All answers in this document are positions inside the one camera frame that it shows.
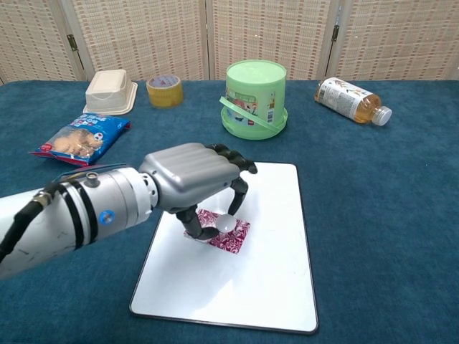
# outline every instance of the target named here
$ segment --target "blue tablecloth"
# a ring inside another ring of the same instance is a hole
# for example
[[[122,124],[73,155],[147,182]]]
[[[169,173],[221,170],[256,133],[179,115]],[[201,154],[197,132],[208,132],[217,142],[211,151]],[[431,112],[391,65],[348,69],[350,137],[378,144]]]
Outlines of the blue tablecloth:
[[[224,143],[256,161],[296,164],[318,307],[315,335],[132,316],[155,211],[135,228],[0,281],[0,342],[457,343],[459,82],[356,84],[393,109],[386,126],[353,123],[314,103],[317,82],[289,81],[287,128],[270,140],[247,141],[222,127],[224,82],[184,82],[184,103],[167,110],[152,108],[139,82],[126,115],[132,129],[99,160],[138,167],[147,153],[197,141]],[[0,196],[73,169],[28,152],[81,113],[87,86],[0,87]]]

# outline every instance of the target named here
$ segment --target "tape roll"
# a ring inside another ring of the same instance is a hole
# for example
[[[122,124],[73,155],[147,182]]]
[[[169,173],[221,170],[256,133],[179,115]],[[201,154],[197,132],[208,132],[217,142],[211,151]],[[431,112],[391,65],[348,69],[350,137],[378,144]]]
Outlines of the tape roll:
[[[172,108],[184,101],[181,80],[175,75],[160,75],[146,83],[150,103],[158,108]]]

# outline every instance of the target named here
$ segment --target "white bottle cap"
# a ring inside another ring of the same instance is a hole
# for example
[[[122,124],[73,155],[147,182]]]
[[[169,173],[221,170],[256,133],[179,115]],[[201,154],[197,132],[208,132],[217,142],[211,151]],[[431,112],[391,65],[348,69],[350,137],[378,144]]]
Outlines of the white bottle cap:
[[[392,110],[386,106],[381,106],[374,114],[372,122],[376,125],[384,125],[390,119],[390,116],[392,116]]]

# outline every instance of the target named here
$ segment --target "blue snack bag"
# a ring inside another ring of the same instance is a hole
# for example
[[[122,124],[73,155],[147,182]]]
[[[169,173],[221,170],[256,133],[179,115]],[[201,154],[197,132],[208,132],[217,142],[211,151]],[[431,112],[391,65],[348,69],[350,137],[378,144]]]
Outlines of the blue snack bag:
[[[123,130],[130,127],[131,122],[125,118],[83,113],[32,154],[89,166],[112,146]]]

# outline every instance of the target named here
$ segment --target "white whiteboard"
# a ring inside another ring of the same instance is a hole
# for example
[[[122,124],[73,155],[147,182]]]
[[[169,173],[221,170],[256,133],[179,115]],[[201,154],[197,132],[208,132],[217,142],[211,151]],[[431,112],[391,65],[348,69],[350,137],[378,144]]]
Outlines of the white whiteboard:
[[[250,222],[239,254],[184,237],[163,213],[131,300],[135,315],[313,333],[318,327],[297,170],[256,163],[235,217]],[[226,214],[226,189],[199,208]]]

